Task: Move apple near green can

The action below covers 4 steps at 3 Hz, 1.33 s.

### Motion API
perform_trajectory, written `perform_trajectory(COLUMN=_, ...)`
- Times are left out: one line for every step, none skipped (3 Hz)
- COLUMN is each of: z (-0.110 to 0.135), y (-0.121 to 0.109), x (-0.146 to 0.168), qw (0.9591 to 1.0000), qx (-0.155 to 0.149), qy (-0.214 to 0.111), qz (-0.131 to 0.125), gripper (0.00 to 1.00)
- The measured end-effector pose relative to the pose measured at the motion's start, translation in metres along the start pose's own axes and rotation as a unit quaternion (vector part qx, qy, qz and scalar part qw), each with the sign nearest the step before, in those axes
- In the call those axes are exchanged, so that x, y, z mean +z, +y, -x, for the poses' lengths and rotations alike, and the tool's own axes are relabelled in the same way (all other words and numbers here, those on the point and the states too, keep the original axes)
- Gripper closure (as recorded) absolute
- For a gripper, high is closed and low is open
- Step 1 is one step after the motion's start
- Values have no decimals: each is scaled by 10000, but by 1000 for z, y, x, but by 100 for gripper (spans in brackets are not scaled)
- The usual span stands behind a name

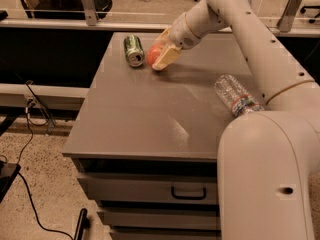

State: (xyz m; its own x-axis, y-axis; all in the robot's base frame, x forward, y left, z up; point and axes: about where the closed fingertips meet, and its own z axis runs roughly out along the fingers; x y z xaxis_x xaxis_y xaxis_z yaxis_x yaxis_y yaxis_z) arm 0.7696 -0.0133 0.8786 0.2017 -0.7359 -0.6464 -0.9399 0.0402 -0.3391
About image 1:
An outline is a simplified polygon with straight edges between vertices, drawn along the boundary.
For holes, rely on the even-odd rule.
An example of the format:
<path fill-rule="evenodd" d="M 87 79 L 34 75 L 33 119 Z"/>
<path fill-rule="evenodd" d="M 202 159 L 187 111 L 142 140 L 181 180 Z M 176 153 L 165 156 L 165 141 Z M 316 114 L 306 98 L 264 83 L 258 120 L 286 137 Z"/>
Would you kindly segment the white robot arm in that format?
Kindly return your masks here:
<path fill-rule="evenodd" d="M 201 0 L 157 39 L 162 70 L 228 26 L 268 110 L 232 121 L 217 155 L 222 240 L 315 240 L 308 178 L 320 164 L 319 86 L 254 14 L 251 0 Z"/>

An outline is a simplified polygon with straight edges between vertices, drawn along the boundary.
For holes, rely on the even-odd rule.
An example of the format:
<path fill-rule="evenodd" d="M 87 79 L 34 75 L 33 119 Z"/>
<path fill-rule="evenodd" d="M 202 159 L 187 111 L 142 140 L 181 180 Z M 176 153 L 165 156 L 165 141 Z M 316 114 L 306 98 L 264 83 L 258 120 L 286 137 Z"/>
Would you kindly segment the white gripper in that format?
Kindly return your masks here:
<path fill-rule="evenodd" d="M 163 49 L 162 62 L 165 68 L 178 59 L 181 49 L 189 50 L 200 43 L 201 38 L 196 34 L 196 30 L 196 16 L 190 12 L 184 12 L 173 22 L 170 29 L 166 28 L 155 39 L 152 46 Z"/>

